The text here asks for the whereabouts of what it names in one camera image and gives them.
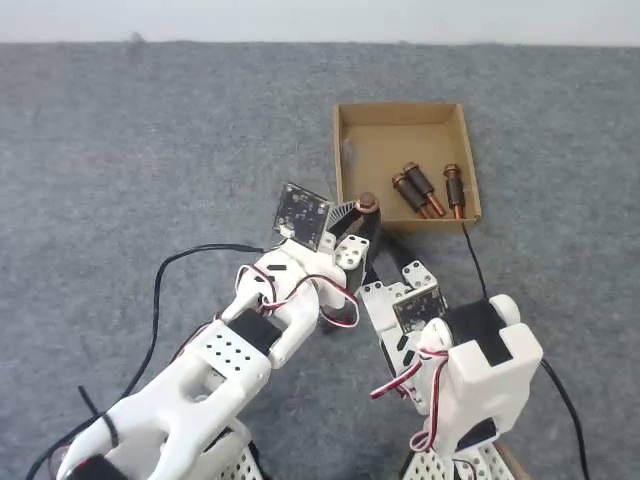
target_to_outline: red white black wire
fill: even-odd
[[[242,265],[240,267],[240,269],[238,270],[238,275],[236,276],[236,292],[238,290],[238,285],[240,284],[242,275],[246,272],[246,270],[253,271],[254,273],[256,273],[256,275],[262,278],[262,280],[267,282],[268,285],[270,286],[271,293],[272,293],[271,300],[269,301],[269,300],[262,299],[262,303],[261,303],[262,308],[268,312],[275,312],[278,308],[282,307],[287,302],[291,301],[305,283],[309,281],[313,281],[316,283],[324,282],[326,285],[329,286],[329,288],[338,292],[340,295],[342,295],[345,298],[345,300],[347,300],[349,303],[353,305],[354,311],[355,311],[355,319],[353,321],[344,321],[344,320],[335,318],[329,315],[323,308],[320,308],[320,315],[325,320],[327,320],[327,322],[329,322],[330,324],[340,328],[354,328],[356,325],[358,325],[358,322],[360,321],[358,299],[351,292],[349,292],[347,289],[339,285],[335,280],[327,277],[326,275],[321,275],[317,273],[305,275],[295,284],[293,289],[291,289],[291,291],[285,296],[283,300],[278,301],[276,297],[276,288],[273,281],[255,265]]]
[[[442,374],[442,370],[447,363],[448,357],[449,355],[446,351],[432,352],[421,349],[418,360],[413,363],[407,370],[405,370],[403,373],[401,373],[391,381],[385,383],[381,387],[376,388],[369,394],[372,399],[376,399],[390,390],[397,389],[400,392],[400,395],[406,396],[408,395],[408,392],[402,384],[413,377],[418,372],[418,370],[422,368],[422,361],[429,360],[431,358],[440,359],[440,363],[435,368],[435,371],[433,373],[433,380],[431,382],[431,404],[429,407],[430,426],[428,429],[420,430],[419,432],[415,433],[409,440],[409,447],[414,452],[425,452],[430,450],[436,438],[436,434],[438,431],[438,404],[440,401],[440,375]]]

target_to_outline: wire bundle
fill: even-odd
[[[269,278],[268,275],[266,275],[262,270],[260,270],[255,265],[248,265],[248,264],[242,265],[238,269],[238,274],[236,275],[236,284],[235,284],[236,293],[238,292],[238,286],[240,285],[240,280],[242,279],[242,276],[247,270],[253,271],[258,277],[260,277],[263,281],[267,282],[267,284],[270,286],[271,300],[268,301],[268,300],[265,300],[264,298],[261,299],[261,307],[269,313],[275,312],[280,307],[290,302],[296,296],[300,288],[307,282],[313,281],[314,283],[317,283],[322,281],[325,284],[327,284],[332,290],[342,295],[345,298],[345,300],[351,303],[351,305],[353,305],[354,311],[355,311],[355,319],[353,321],[344,321],[344,320],[337,319],[329,315],[323,308],[320,308],[320,315],[325,320],[327,320],[327,322],[329,322],[330,324],[340,328],[354,328],[358,325],[360,321],[358,299],[346,288],[340,286],[335,280],[327,277],[326,275],[321,275],[318,273],[311,273],[311,274],[305,275],[300,280],[298,280],[298,282],[291,289],[291,291],[284,297],[284,299],[278,301],[277,295],[276,295],[276,288],[273,280],[271,280],[271,278]]]

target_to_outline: black cable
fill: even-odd
[[[471,256],[473,257],[473,263],[475,263],[476,265],[476,271],[478,272],[478,278],[480,279],[480,285],[482,286],[482,293],[484,295],[484,298],[488,299],[487,287],[484,283],[484,277],[482,276],[480,263],[478,262],[478,258],[476,257],[476,254],[473,250],[473,246],[471,245],[471,239],[469,238],[469,234],[467,233],[467,229],[464,226],[464,223],[462,224],[462,231],[464,232],[464,236],[467,239],[469,253],[471,253]],[[553,384],[558,390],[558,393],[562,397],[564,404],[567,406],[567,410],[569,410],[569,414],[571,415],[571,420],[573,420],[573,426],[575,427],[576,437],[578,439],[578,450],[580,454],[580,466],[582,467],[582,474],[585,480],[591,480],[591,477],[589,476],[589,465],[587,463],[587,449],[584,442],[584,435],[582,433],[582,422],[580,422],[578,411],[573,406],[573,402],[571,401],[571,398],[569,397],[567,390],[564,388],[564,385],[560,381],[560,378],[556,374],[555,370],[553,370],[553,368],[551,367],[551,364],[549,364],[548,360],[546,358],[543,358],[542,361],[540,362],[540,365],[542,365],[542,368],[544,368],[546,372],[549,374],[549,377],[551,377],[551,380],[553,381]]]
[[[192,255],[198,252],[207,252],[211,250],[233,250],[236,252],[244,252],[244,253],[264,253],[265,250],[259,247],[253,247],[251,245],[242,245],[238,243],[207,243],[204,245],[198,245],[196,247],[189,248],[187,250],[183,250],[182,252],[178,252],[170,257],[166,258],[160,268],[158,268],[158,272],[156,273],[156,279],[153,288],[153,319],[152,319],[152,330],[151,330],[151,343],[149,348],[147,349],[147,353],[138,367],[138,370],[134,374],[133,378],[127,385],[127,387],[123,390],[122,394],[119,397],[119,400],[129,396],[136,384],[142,377],[142,374],[147,369],[149,362],[151,361],[151,357],[153,355],[153,351],[156,347],[156,342],[158,340],[158,324],[160,319],[160,287],[162,285],[162,276],[164,275],[164,271],[172,262],[186,257],[188,255]],[[72,440],[76,435],[85,430],[89,425],[91,425],[95,421],[95,417],[91,417],[84,422],[82,422],[77,427],[70,430],[66,435],[58,439],[53,445],[51,445],[47,450],[45,450],[40,456],[33,462],[31,468],[27,472],[26,480],[33,480],[35,478],[36,473],[40,470],[42,464],[53,455],[58,448],[66,445]]]
[[[147,354],[142,360],[142,364],[138,368],[138,371],[135,373],[127,388],[124,389],[122,394],[120,395],[120,399],[128,397],[136,384],[142,377],[142,374],[147,369],[149,362],[151,361],[151,356],[153,355],[153,350],[156,347],[156,341],[158,340],[158,320],[160,318],[160,287],[162,284],[162,275],[166,268],[176,260],[186,257],[188,255],[192,255],[198,252],[208,252],[211,250],[234,250],[236,252],[245,252],[245,253],[264,253],[264,249],[259,247],[252,247],[250,245],[241,245],[238,243],[207,243],[205,245],[198,245],[197,247],[192,247],[187,250],[183,250],[182,252],[178,252],[174,255],[171,255],[158,268],[158,272],[156,273],[156,281],[153,287],[153,320],[152,320],[152,333],[151,333],[151,345],[149,345],[149,349],[147,350]]]
[[[116,448],[118,445],[120,445],[120,437],[118,436],[118,429],[114,425],[113,420],[111,419],[111,416],[109,415],[109,413],[104,412],[101,414],[98,411],[96,404],[93,403],[93,400],[91,400],[91,397],[89,396],[89,394],[87,393],[83,385],[78,385],[78,392],[80,392],[80,396],[82,397],[82,400],[87,405],[87,408],[89,409],[89,411],[93,414],[93,417],[95,419],[102,418],[104,420],[104,423],[107,425],[107,428],[109,429],[109,436],[111,437],[111,447]]]
[[[476,257],[476,252],[473,250],[473,245],[471,245],[471,239],[469,238],[469,233],[467,232],[467,227],[462,223],[462,231],[464,232],[464,236],[467,239],[467,247],[469,248],[469,253],[471,254],[471,258],[473,258],[473,263],[476,266],[476,272],[478,272],[478,279],[480,280],[480,286],[482,287],[482,296],[485,300],[489,299],[487,295],[487,286],[484,283],[484,276],[482,275],[482,269],[480,268],[480,263],[478,262],[478,257]]]
[[[99,417],[100,412],[96,408],[96,404],[93,403],[93,400],[91,400],[91,397],[89,397],[89,394],[87,393],[83,385],[78,385],[78,392],[80,393],[82,400],[87,405],[87,408],[93,414],[93,416],[96,418]]]
[[[549,361],[546,358],[543,358],[542,361],[540,362],[540,365],[542,365],[542,368],[544,368],[546,372],[549,374],[549,377],[551,377],[551,381],[553,382],[556,389],[558,390],[558,393],[562,397],[564,404],[567,406],[567,410],[569,410],[569,414],[571,415],[571,419],[573,420],[573,426],[575,427],[575,430],[576,430],[576,438],[578,439],[578,450],[580,452],[580,466],[582,467],[582,474],[585,480],[590,480],[591,477],[589,476],[589,465],[587,463],[587,448],[584,442],[584,435],[582,433],[582,423],[580,422],[578,411],[576,410],[576,407],[574,407],[573,402],[571,401],[571,398],[567,393],[567,390],[564,388],[564,385],[560,381],[560,378],[556,374],[553,367],[551,367],[551,364],[549,363]]]

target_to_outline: perforated plate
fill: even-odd
[[[485,445],[459,458],[474,465],[477,480],[515,480],[506,463],[493,444]],[[462,462],[456,462],[455,468],[461,480],[473,480],[471,467]],[[433,451],[416,453],[405,470],[402,480],[452,480],[452,471],[447,471],[446,465],[438,454]]]
[[[236,461],[230,463],[215,480],[262,480],[262,478],[251,450],[245,448]]]
[[[489,465],[490,478],[492,480],[515,480],[515,477],[509,471],[509,467],[504,460],[502,460],[500,453],[493,444],[482,447],[480,449],[480,455],[482,455],[484,461]]]
[[[220,321],[198,335],[186,349],[248,391],[259,388],[271,370],[267,357]]]
[[[358,268],[368,248],[368,240],[349,235],[336,248],[336,264],[343,270],[354,270]]]

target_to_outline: cardboard box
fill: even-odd
[[[334,108],[334,149],[338,200],[355,200],[365,191],[380,202],[390,230],[460,232],[482,215],[478,183],[462,105],[453,103],[368,103]],[[407,162],[417,163],[445,207],[443,218],[419,217],[393,188],[391,177]],[[457,163],[465,191],[465,219],[448,208],[444,166]]]

